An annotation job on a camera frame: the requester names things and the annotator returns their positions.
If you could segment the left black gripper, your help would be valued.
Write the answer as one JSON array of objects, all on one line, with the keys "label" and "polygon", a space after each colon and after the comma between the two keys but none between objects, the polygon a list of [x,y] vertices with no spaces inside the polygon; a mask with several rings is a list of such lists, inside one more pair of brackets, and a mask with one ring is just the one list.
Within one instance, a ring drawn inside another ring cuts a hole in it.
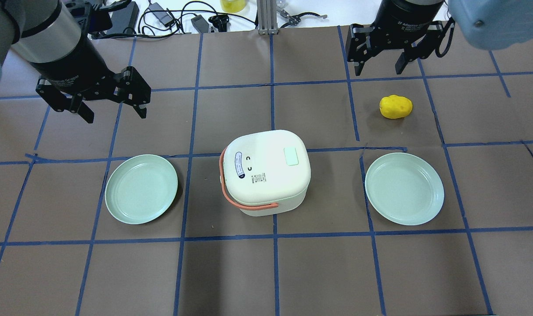
[{"label": "left black gripper", "polygon": [[56,112],[78,114],[85,122],[94,122],[94,112],[85,101],[110,100],[131,106],[142,119],[148,115],[151,88],[133,66],[113,72],[85,36],[66,56],[32,66],[45,83],[36,92]]}]

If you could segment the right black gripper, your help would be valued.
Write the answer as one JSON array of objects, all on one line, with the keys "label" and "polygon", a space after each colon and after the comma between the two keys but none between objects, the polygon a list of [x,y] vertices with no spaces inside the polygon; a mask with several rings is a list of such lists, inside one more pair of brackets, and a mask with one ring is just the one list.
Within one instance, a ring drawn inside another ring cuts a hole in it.
[{"label": "right black gripper", "polygon": [[370,58],[385,50],[403,50],[395,71],[431,54],[442,58],[451,46],[455,20],[435,20],[443,0],[383,0],[370,25],[351,24],[346,38],[346,59],[353,63],[355,76],[361,76]]}]

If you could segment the green plate near left arm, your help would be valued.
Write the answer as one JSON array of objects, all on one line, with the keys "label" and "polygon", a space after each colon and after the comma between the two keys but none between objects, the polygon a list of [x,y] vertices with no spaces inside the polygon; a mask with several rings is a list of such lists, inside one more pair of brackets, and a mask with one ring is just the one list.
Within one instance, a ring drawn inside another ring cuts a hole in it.
[{"label": "green plate near left arm", "polygon": [[134,156],[112,172],[104,189],[110,215],[130,225],[145,224],[160,217],[176,198],[179,186],[176,168],[154,154]]}]

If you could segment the green plate near right arm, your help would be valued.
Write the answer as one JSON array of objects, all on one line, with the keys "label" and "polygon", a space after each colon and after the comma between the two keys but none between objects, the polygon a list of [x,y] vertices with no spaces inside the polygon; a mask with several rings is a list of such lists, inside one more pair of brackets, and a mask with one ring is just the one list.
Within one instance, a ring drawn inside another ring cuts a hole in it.
[{"label": "green plate near right arm", "polygon": [[443,181],[427,161],[408,153],[389,153],[367,169],[365,190],[371,206],[387,220],[418,226],[433,220],[445,200]]}]

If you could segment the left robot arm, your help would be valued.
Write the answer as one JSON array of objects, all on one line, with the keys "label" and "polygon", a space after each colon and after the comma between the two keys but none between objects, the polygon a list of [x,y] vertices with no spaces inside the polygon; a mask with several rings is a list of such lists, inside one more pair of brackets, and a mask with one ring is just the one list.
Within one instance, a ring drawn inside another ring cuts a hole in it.
[{"label": "left robot arm", "polygon": [[55,112],[78,114],[87,123],[94,112],[86,101],[110,100],[131,106],[146,118],[151,88],[136,68],[115,73],[88,38],[112,27],[111,5],[87,0],[0,0],[0,82],[9,50],[40,74],[36,93]]}]

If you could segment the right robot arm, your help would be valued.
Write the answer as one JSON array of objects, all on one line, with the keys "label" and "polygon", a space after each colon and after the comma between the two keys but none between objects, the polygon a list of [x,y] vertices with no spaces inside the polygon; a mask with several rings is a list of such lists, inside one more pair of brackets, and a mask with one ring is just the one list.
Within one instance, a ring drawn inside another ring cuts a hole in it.
[{"label": "right robot arm", "polygon": [[501,50],[533,39],[533,0],[383,0],[369,26],[351,24],[346,59],[359,76],[385,50],[401,50],[396,74],[407,64],[443,58],[458,29],[474,48]]}]

